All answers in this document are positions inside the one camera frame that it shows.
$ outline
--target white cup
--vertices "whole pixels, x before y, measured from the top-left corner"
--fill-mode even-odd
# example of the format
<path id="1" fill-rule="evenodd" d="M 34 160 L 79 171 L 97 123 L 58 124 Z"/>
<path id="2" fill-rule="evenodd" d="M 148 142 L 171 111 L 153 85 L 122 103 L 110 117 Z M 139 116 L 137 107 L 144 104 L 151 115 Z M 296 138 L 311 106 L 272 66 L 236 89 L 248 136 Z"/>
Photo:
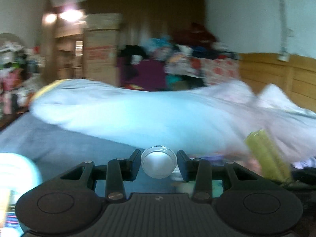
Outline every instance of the white cup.
<path id="1" fill-rule="evenodd" d="M 172 174 L 177 166 L 177 157 L 172 150 L 164 146 L 154 146 L 144 150 L 141 162 L 147 175 L 162 179 Z"/>

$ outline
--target round black pad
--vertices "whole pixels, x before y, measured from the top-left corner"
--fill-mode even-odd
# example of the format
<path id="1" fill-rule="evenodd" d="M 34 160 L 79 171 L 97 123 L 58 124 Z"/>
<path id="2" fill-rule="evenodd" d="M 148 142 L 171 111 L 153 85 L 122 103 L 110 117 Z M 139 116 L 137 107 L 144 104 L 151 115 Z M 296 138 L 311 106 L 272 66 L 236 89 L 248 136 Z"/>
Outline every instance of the round black pad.
<path id="1" fill-rule="evenodd" d="M 244 198 L 244 205 L 252 213 L 271 214 L 276 212 L 281 204 L 276 197 L 270 194 L 254 193 Z"/>
<path id="2" fill-rule="evenodd" d="M 89 189 L 45 191 L 33 189 L 16 204 L 21 224 L 40 234 L 62 234 L 84 229 L 101 211 L 100 198 Z"/>
<path id="3" fill-rule="evenodd" d="M 69 194 L 62 192 L 53 192 L 42 196 L 37 206 L 39 209 L 48 214 L 59 214 L 66 212 L 75 204 L 75 199 Z"/>
<path id="4" fill-rule="evenodd" d="M 300 200 L 286 190 L 226 191 L 217 200 L 216 210 L 232 228 L 254 235 L 285 233 L 303 213 Z"/>

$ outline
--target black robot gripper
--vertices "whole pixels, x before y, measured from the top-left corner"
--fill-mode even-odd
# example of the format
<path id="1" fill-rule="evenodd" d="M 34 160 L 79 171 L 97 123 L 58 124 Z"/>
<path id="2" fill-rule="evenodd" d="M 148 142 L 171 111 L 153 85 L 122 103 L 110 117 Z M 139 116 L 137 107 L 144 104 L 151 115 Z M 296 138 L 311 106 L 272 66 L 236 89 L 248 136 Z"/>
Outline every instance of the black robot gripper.
<path id="1" fill-rule="evenodd" d="M 177 153 L 187 194 L 140 194 L 126 197 L 124 181 L 134 181 L 141 152 L 95 166 L 85 161 L 24 194 L 16 216 L 26 237 L 35 236 L 283 236 L 302 217 L 301 201 L 291 192 L 234 162 L 211 166 Z M 106 180 L 105 197 L 95 194 Z M 212 197 L 212 180 L 224 193 Z"/>

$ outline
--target purple cloth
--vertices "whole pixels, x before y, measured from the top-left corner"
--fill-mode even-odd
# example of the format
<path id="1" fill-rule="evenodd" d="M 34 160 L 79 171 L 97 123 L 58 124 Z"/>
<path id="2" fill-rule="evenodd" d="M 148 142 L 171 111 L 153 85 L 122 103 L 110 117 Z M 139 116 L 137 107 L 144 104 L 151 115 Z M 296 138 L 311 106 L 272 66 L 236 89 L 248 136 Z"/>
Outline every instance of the purple cloth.
<path id="1" fill-rule="evenodd" d="M 144 88 L 144 91 L 157 91 L 166 88 L 166 73 L 164 64 L 155 60 L 143 60 L 133 65 L 138 71 L 138 76 L 129 81 L 124 79 L 124 58 L 118 58 L 117 67 L 120 69 L 120 85 L 134 84 Z"/>

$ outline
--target ceiling light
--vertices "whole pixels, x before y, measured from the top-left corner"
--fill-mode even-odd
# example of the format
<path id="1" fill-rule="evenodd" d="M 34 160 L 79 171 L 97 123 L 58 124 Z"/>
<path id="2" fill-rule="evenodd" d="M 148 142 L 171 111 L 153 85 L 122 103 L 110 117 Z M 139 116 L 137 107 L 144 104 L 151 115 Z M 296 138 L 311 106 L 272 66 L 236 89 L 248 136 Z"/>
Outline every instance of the ceiling light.
<path id="1" fill-rule="evenodd" d="M 48 23 L 48 24 L 54 23 L 56 18 L 57 18 L 56 14 L 47 14 L 46 17 L 45 17 L 45 22 Z"/>
<path id="2" fill-rule="evenodd" d="M 67 20 L 69 22 L 75 22 L 79 20 L 82 16 L 83 16 L 83 13 L 81 11 L 74 11 L 74 10 L 66 11 L 60 14 L 60 17 L 63 20 Z"/>

